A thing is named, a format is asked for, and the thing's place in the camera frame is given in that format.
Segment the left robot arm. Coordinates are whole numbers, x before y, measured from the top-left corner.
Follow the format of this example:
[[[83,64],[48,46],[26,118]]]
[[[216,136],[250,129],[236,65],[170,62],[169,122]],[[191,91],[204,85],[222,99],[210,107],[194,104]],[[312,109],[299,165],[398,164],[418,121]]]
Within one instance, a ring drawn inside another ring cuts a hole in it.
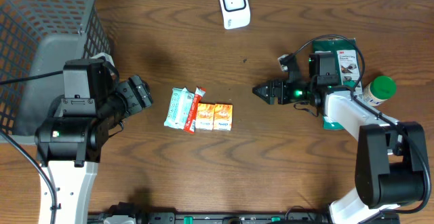
[[[40,208],[40,223],[86,223],[102,146],[109,131],[153,103],[148,84],[134,75],[119,80],[117,69],[101,58],[70,60],[63,68],[64,95],[57,112],[35,132],[37,159],[56,194],[55,214]]]

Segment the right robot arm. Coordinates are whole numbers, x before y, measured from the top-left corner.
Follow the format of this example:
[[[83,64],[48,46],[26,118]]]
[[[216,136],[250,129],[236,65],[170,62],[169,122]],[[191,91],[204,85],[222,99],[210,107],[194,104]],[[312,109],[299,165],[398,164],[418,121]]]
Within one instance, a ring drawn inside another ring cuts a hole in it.
[[[399,122],[356,98],[354,89],[340,82],[333,53],[309,56],[309,82],[301,79],[294,55],[278,59],[287,79],[270,80],[253,88],[268,104],[292,104],[315,116],[338,122],[357,139],[355,188],[332,202],[317,218],[329,223],[366,223],[377,218],[396,221],[403,206],[419,202],[422,210],[432,190],[425,133],[416,122]]]

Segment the orange tissue pack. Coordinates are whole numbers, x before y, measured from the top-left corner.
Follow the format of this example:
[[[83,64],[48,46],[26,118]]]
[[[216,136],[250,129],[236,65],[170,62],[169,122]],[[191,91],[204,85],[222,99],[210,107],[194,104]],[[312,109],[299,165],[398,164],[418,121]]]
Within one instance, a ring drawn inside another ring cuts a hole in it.
[[[200,130],[212,130],[214,126],[214,104],[199,103],[195,128]]]
[[[215,104],[214,130],[230,131],[233,123],[233,105]]]

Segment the red stick sachet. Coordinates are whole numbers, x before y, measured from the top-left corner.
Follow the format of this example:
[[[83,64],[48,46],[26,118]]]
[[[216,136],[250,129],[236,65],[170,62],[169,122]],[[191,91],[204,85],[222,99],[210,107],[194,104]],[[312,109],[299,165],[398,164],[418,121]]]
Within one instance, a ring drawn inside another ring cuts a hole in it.
[[[206,93],[206,89],[201,87],[201,86],[197,86],[196,90],[195,90],[195,95],[193,97],[193,102],[191,105],[191,109],[189,111],[186,123],[184,125],[184,131],[189,132],[191,134],[195,133],[195,121],[196,121],[196,116],[197,116],[197,107],[199,102],[201,101],[201,99],[203,98],[203,96]]]

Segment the green 3M gloves package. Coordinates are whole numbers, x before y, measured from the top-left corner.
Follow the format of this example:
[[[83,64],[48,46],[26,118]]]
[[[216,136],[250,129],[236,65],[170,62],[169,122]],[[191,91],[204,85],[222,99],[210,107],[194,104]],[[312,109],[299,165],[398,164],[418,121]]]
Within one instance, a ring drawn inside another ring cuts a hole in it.
[[[314,53],[331,52],[336,63],[339,84],[353,87],[360,77],[358,53],[353,47],[355,40],[324,39],[312,43]]]

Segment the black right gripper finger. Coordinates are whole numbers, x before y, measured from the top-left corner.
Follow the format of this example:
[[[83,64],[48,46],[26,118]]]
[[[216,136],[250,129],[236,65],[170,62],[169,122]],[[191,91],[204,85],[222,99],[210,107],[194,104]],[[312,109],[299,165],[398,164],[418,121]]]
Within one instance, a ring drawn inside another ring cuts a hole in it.
[[[255,91],[255,95],[257,95],[259,98],[265,101],[268,105],[273,105],[275,102],[275,97],[270,96],[267,92]]]
[[[273,88],[272,82],[262,83],[252,88],[254,94],[271,94]]]

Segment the teal wet wipes pack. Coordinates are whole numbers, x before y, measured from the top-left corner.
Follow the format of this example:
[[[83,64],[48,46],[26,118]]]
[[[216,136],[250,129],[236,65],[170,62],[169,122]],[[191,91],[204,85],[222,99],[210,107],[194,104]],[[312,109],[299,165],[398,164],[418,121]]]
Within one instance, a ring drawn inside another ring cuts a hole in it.
[[[187,88],[173,88],[164,126],[183,129],[189,116],[194,96],[195,94],[189,92]]]

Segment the green lid jar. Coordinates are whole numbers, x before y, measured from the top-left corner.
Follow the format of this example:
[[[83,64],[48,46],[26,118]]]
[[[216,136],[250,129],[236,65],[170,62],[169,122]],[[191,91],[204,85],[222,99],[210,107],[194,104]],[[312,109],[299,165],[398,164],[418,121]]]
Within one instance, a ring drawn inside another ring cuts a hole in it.
[[[392,98],[397,91],[395,81],[388,76],[378,76],[363,89],[363,99],[369,105],[376,107]]]

